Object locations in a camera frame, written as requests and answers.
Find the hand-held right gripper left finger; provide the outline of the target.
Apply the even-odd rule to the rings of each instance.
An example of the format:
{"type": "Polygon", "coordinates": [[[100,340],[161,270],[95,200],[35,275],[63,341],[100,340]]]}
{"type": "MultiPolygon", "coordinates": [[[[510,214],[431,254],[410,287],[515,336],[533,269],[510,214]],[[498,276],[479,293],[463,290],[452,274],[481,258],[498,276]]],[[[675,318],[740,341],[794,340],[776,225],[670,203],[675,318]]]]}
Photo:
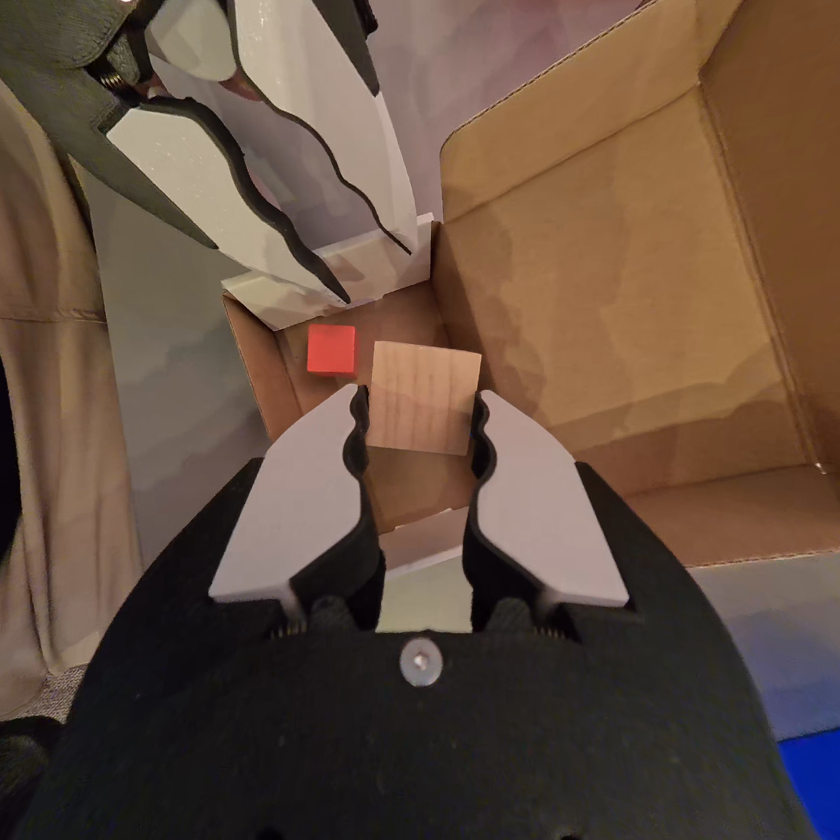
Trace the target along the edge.
{"type": "Polygon", "coordinates": [[[305,623],[324,596],[376,625],[384,554],[364,485],[369,393],[345,385],[269,447],[209,586],[216,603],[276,601],[305,623]]]}

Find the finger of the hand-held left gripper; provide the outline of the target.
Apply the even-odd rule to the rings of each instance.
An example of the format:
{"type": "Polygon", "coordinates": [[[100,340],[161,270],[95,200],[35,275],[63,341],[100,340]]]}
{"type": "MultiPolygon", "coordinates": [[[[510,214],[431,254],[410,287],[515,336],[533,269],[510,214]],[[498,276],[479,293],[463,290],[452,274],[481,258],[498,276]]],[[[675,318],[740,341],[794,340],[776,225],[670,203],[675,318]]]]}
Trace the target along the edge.
{"type": "Polygon", "coordinates": [[[327,152],[339,181],[382,232],[417,247],[413,187],[366,43],[364,2],[163,2],[150,53],[195,78],[245,79],[260,100],[327,152]]]}
{"type": "Polygon", "coordinates": [[[350,304],[327,263],[261,194],[213,110],[193,98],[151,98],[105,135],[226,257],[329,304],[350,304]]]}

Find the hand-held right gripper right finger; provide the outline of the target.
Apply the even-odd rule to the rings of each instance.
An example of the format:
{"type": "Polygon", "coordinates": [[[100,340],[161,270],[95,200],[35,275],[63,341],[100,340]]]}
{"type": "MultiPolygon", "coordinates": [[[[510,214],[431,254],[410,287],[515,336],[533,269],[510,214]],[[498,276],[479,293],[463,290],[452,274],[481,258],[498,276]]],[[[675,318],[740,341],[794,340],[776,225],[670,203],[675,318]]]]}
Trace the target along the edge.
{"type": "Polygon", "coordinates": [[[476,485],[461,559],[473,630],[484,630],[506,600],[522,602],[543,627],[566,605],[627,607],[627,586],[565,447],[493,391],[476,394],[471,435],[476,485]]]}

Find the red cube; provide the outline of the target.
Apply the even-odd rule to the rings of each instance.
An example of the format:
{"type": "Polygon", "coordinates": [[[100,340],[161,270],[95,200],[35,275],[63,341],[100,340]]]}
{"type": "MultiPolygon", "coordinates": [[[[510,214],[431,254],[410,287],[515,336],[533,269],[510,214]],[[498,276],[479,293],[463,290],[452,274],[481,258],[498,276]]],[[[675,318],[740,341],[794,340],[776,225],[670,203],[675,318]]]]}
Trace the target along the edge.
{"type": "Polygon", "coordinates": [[[308,325],[307,372],[322,377],[354,379],[359,366],[359,337],[352,325],[308,325]]]}

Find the wooden cube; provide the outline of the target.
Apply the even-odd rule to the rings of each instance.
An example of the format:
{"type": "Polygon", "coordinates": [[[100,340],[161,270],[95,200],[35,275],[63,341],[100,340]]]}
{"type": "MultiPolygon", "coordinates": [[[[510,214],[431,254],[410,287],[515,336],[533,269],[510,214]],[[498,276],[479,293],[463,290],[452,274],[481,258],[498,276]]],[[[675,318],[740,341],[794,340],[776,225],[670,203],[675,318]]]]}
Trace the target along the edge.
{"type": "Polygon", "coordinates": [[[367,444],[466,455],[481,363],[479,353],[376,341],[367,444]]]}

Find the cardboard mailer box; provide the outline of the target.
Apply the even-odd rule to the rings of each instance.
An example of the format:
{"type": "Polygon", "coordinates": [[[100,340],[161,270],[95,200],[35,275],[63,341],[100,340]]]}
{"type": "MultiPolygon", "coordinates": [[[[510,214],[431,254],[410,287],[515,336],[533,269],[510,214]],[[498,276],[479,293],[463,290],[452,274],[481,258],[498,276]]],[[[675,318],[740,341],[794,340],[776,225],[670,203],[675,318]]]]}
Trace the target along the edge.
{"type": "Polygon", "coordinates": [[[431,278],[327,317],[480,386],[688,566],[838,551],[839,2],[647,2],[453,132],[431,278]]]}

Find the beige cloth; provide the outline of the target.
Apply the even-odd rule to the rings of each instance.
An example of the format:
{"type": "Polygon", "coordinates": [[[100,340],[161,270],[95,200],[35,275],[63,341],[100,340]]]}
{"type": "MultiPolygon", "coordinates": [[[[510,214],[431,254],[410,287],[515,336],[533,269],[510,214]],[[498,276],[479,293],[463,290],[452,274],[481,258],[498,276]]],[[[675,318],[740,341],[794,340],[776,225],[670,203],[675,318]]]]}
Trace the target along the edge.
{"type": "Polygon", "coordinates": [[[1,94],[1,351],[20,512],[2,549],[1,709],[91,661],[142,574],[98,263],[66,171],[1,94]]]}

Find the blue plastic bin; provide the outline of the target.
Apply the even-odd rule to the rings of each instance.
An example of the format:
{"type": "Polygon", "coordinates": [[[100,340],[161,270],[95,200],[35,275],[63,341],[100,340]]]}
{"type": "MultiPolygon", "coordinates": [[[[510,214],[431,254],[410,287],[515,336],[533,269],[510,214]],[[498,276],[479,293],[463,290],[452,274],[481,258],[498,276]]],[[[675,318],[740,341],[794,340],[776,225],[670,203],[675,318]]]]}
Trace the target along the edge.
{"type": "Polygon", "coordinates": [[[839,838],[839,730],[779,742],[782,759],[815,830],[839,838]]]}

